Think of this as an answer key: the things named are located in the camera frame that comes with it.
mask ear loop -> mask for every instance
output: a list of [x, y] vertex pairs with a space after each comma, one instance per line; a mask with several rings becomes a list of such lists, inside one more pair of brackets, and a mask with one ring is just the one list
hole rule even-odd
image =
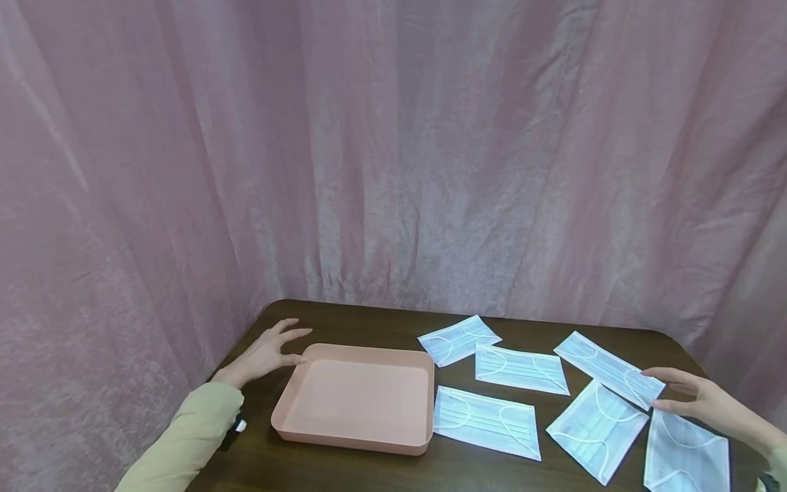
[[559, 435], [560, 437], [565, 437], [565, 438], [572, 439], [572, 440], [574, 440], [576, 442], [582, 442], [583, 444], [601, 444], [604, 447], [604, 462], [601, 463], [601, 468], [598, 469], [598, 478], [600, 480], [604, 479], [604, 469], [607, 467], [607, 461], [609, 461], [609, 446], [607, 446], [606, 442], [604, 442], [601, 439], [580, 439], [580, 438], [574, 437], [573, 435], [565, 434], [564, 432], [553, 432], [552, 433], [553, 437], [557, 436], [557, 435]]
[[678, 441], [676, 438], [672, 437], [672, 434], [670, 434], [670, 430], [667, 428], [667, 423], [666, 423], [666, 422], [664, 422], [664, 416], [663, 416], [663, 415], [659, 415], [659, 417], [660, 417], [660, 419], [661, 419], [661, 427], [663, 427], [663, 428], [664, 428], [664, 431], [667, 433], [667, 436], [669, 436], [669, 438], [670, 438], [670, 439], [672, 439], [672, 441], [673, 441], [675, 444], [677, 444], [678, 446], [680, 446], [680, 447], [682, 447], [682, 448], [686, 448], [686, 449], [699, 449], [699, 448], [704, 448], [704, 447], [706, 447], [706, 446], [710, 445], [710, 444], [711, 444], [711, 443], [713, 443], [713, 442], [716, 442], [716, 441], [721, 441], [721, 440], [723, 439], [722, 437], [720, 437], [720, 436], [718, 436], [718, 435], [715, 435], [715, 436], [713, 436], [712, 438], [708, 439], [706, 442], [704, 442], [704, 443], [702, 443], [702, 444], [698, 444], [698, 445], [696, 445], [696, 446], [691, 446], [691, 445], [689, 445], [689, 444], [683, 444], [682, 442]]
[[448, 357], [451, 355], [451, 352], [453, 352], [453, 342], [452, 342], [452, 341], [450, 341], [450, 340], [448, 340], [448, 339], [447, 339], [447, 338], [445, 338], [445, 337], [441, 337], [440, 335], [432, 335], [431, 337], [424, 338], [424, 340], [442, 340], [442, 341], [444, 341], [444, 342], [448, 342], [448, 343], [449, 343], [449, 349], [448, 349], [448, 353], [447, 353], [445, 356], [443, 356], [443, 358], [442, 358], [442, 359], [440, 359], [440, 361], [439, 361], [439, 362], [438, 362], [438, 361], [435, 361], [435, 362], [434, 362], [434, 363], [435, 363], [435, 364], [437, 364], [438, 366], [439, 366], [440, 364], [442, 364], [443, 362], [445, 362], [445, 361], [448, 359]]
[[520, 407], [517, 407], [517, 406], [506, 405], [505, 407], [501, 407], [500, 410], [497, 411], [497, 418], [500, 419], [500, 423], [503, 424], [503, 427], [505, 427], [505, 430], [508, 431], [508, 433], [511, 435], [511, 437], [514, 438], [515, 441], [517, 441], [523, 448], [525, 448], [528, 451], [530, 451], [534, 456], [540, 457], [541, 456], [541, 452], [540, 451], [535, 451], [533, 448], [530, 447], [530, 444], [528, 444], [527, 442], [523, 442], [521, 439], [516, 437], [516, 435], [514, 435], [514, 433], [512, 432], [511, 428], [508, 426], [508, 424], [505, 423], [505, 419], [503, 418], [503, 410], [506, 410], [506, 409], [519, 410], [520, 412], [526, 412], [526, 410], [525, 409], [521, 409]]
[[626, 417], [625, 419], [616, 419], [616, 418], [614, 418], [614, 417], [610, 417], [609, 415], [607, 415], [607, 413], [604, 411], [604, 409], [602, 409], [602, 408], [601, 408], [601, 402], [600, 402], [600, 401], [598, 401], [598, 388], [599, 388], [600, 386], [601, 386], [601, 384], [600, 384], [600, 383], [598, 383], [598, 382], [596, 382], [596, 391], [595, 391], [595, 393], [596, 393], [596, 406], [598, 407], [598, 410], [599, 410], [599, 412], [601, 412], [601, 415], [603, 415], [603, 416], [607, 417], [607, 418], [608, 418], [609, 420], [611, 420], [612, 422], [617, 422], [617, 423], [619, 423], [619, 424], [622, 424], [623, 422], [630, 422], [631, 420], [634, 420], [634, 419], [636, 419], [636, 418], [637, 418], [637, 417], [639, 417], [640, 415], [644, 415], [644, 413], [640, 413], [640, 411], [639, 411], [639, 410], [634, 410], [634, 413], [633, 413], [633, 414], [631, 414], [631, 415], [629, 415], [629, 416], [628, 416], [628, 417]]
[[649, 486], [648, 488], [649, 488], [649, 489], [653, 489], [653, 490], [655, 490], [655, 489], [659, 488], [659, 486], [660, 486], [661, 484], [663, 484], [663, 483], [665, 483], [665, 482], [668, 482], [668, 481], [669, 481], [669, 480], [670, 480], [672, 477], [674, 477], [674, 476], [676, 476], [676, 475], [680, 475], [681, 473], [682, 473], [683, 475], [686, 475], [687, 477], [689, 477], [689, 480], [691, 480], [691, 483], [692, 483], [692, 485], [694, 485], [694, 488], [695, 488], [696, 490], [698, 490], [698, 492], [702, 492], [702, 489], [700, 489], [700, 486], [699, 486], [699, 485], [697, 485], [697, 484], [696, 484], [696, 482], [694, 481], [694, 477], [692, 477], [692, 476], [691, 476], [691, 474], [690, 474], [690, 473], [688, 473], [686, 470], [673, 470], [673, 471], [672, 471], [671, 473], [669, 473], [667, 476], [663, 477], [662, 479], [659, 479], [659, 480], [657, 480], [657, 481], [656, 481], [656, 483], [653, 483], [653, 484], [652, 484], [651, 486]]
[[629, 373], [630, 373], [630, 372], [637, 372], [637, 373], [638, 373], [638, 371], [639, 371], [639, 369], [627, 369], [627, 370], [626, 370], [626, 371], [623, 373], [623, 382], [625, 382], [625, 383], [626, 383], [626, 386], [629, 388], [629, 391], [631, 392], [631, 394], [632, 394], [632, 395], [634, 395], [634, 397], [635, 397], [637, 400], [639, 400], [639, 401], [640, 401], [640, 403], [641, 403], [641, 404], [642, 404], [642, 405], [643, 405], [645, 408], [649, 409], [649, 408], [650, 408], [650, 402], [648, 402], [648, 401], [645, 401], [645, 400], [643, 400], [642, 398], [640, 398], [640, 395], [639, 395], [639, 393], [638, 393], [637, 391], [634, 391], [634, 388], [633, 388], [633, 387], [632, 387], [632, 386], [629, 384]]
[[552, 381], [553, 383], [555, 383], [555, 386], [559, 387], [561, 390], [563, 390], [563, 391], [565, 391], [565, 392], [568, 392], [568, 387], [563, 387], [563, 385], [562, 385], [562, 384], [560, 384], [560, 381], [558, 381], [558, 380], [556, 380], [556, 379], [552, 379], [552, 377], [550, 377], [550, 376], [549, 376], [549, 374], [547, 374], [547, 373], [544, 371], [544, 369], [542, 369], [542, 368], [538, 367], [538, 364], [536, 364], [536, 357], [538, 356], [537, 354], [533, 354], [533, 355], [530, 355], [530, 356], [533, 358], [533, 367], [535, 367], [536, 369], [538, 369], [538, 371], [539, 371], [541, 374], [543, 374], [543, 375], [546, 377], [546, 379], [549, 379], [550, 381]]
[[467, 331], [467, 327], [466, 326], [462, 327], [462, 331], [464, 331], [466, 334], [468, 334], [470, 336], [473, 336], [473, 337], [476, 337], [476, 338], [495, 338], [495, 339], [500, 338], [497, 335], [479, 335], [478, 333], [473, 333], [471, 331]]
[[462, 421], [461, 421], [461, 422], [459, 422], [458, 424], [451, 424], [451, 425], [434, 425], [434, 426], [432, 426], [432, 428], [434, 428], [434, 429], [458, 429], [459, 427], [462, 427], [463, 425], [465, 425], [467, 422], [469, 422], [469, 421], [470, 421], [470, 404], [469, 404], [469, 403], [467, 403], [467, 400], [465, 400], [464, 398], [462, 398], [462, 397], [458, 397], [458, 396], [456, 396], [455, 394], [451, 394], [451, 393], [450, 393], [450, 392], [448, 392], [448, 391], [444, 391], [443, 393], [445, 393], [446, 395], [450, 396], [451, 398], [455, 398], [456, 400], [459, 400], [459, 401], [461, 401], [462, 403], [464, 403], [464, 404], [465, 404], [465, 406], [467, 406], [467, 415], [465, 415], [465, 416], [464, 416], [464, 420], [462, 420]]
[[490, 349], [488, 346], [484, 346], [484, 348], [486, 349], [487, 353], [491, 353], [492, 355], [497, 356], [497, 357], [503, 359], [503, 365], [501, 365], [499, 368], [497, 368], [497, 369], [495, 369], [495, 370], [493, 370], [491, 372], [486, 372], [484, 374], [476, 374], [475, 377], [477, 377], [477, 378], [485, 378], [488, 375], [497, 374], [498, 372], [500, 372], [503, 369], [505, 369], [505, 367], [508, 365], [508, 359], [505, 358], [505, 355], [497, 353], [497, 351], [495, 351], [494, 349]]
[[596, 347], [592, 346], [592, 345], [588, 345], [588, 348], [593, 350], [593, 355], [589, 355], [589, 356], [586, 356], [586, 355], [575, 355], [573, 353], [569, 353], [568, 355], [570, 355], [572, 357], [575, 357], [577, 359], [585, 359], [585, 360], [587, 360], [587, 359], [595, 359], [596, 356], [598, 355], [598, 349]]

wooden table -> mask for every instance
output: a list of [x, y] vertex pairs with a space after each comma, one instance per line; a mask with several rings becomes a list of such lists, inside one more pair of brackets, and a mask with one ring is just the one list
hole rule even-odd
[[[316, 342], [423, 350], [417, 336], [447, 327], [465, 316], [278, 301], [262, 313], [222, 365], [234, 360], [276, 321], [295, 317], [301, 319], [299, 326], [314, 328], [308, 337], [285, 346], [285, 350], [300, 353]], [[577, 330], [640, 368], [663, 365], [704, 375], [679, 344], [654, 331], [499, 318], [484, 318], [484, 321], [503, 338], [497, 346], [508, 349], [552, 353], [554, 347]], [[434, 435], [429, 449], [421, 457], [285, 442], [271, 428], [270, 420], [290, 379], [292, 369], [288, 368], [279, 369], [244, 388], [246, 402], [242, 414], [249, 426], [229, 451], [214, 455], [189, 490], [646, 490], [642, 474], [649, 424], [637, 437], [609, 485], [602, 487], [546, 434], [547, 426], [568, 406], [572, 397], [476, 381], [474, 363], [473, 357], [467, 357], [445, 368], [436, 368], [436, 385], [534, 405], [541, 463], [440, 435]], [[563, 369], [571, 394], [576, 396], [590, 378], [566, 361]], [[670, 390], [664, 396], [680, 398]], [[756, 476], [765, 469], [765, 462], [744, 444], [732, 440], [730, 444], [732, 490], [752, 491]]]

face mask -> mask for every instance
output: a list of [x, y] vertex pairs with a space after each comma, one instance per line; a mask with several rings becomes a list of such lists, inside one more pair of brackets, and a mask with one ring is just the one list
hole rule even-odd
[[530, 405], [438, 387], [434, 432], [475, 446], [541, 461]]
[[472, 355], [476, 343], [493, 345], [501, 340], [478, 315], [418, 337], [418, 341], [439, 368]]
[[593, 380], [546, 431], [606, 486], [647, 421], [646, 414]]
[[478, 345], [475, 347], [475, 378], [525, 390], [570, 394], [560, 357], [545, 353]]
[[654, 409], [644, 484], [652, 492], [730, 492], [730, 443], [686, 419]]
[[639, 368], [612, 355], [576, 331], [555, 348], [555, 353], [644, 410], [650, 410], [650, 402], [658, 398], [666, 386], [656, 378], [640, 374]]

sleeve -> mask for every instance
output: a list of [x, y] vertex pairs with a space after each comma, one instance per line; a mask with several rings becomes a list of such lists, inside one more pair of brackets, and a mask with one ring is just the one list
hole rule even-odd
[[225, 383], [205, 383], [192, 391], [115, 492], [185, 490], [221, 445], [242, 403], [241, 392]]
[[781, 487], [787, 486], [787, 447], [776, 449], [768, 458], [770, 474]]

plastic tray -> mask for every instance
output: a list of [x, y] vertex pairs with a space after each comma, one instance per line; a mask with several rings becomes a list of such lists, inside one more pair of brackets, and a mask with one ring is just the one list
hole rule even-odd
[[271, 415], [287, 441], [419, 456], [432, 439], [428, 353], [315, 343]]

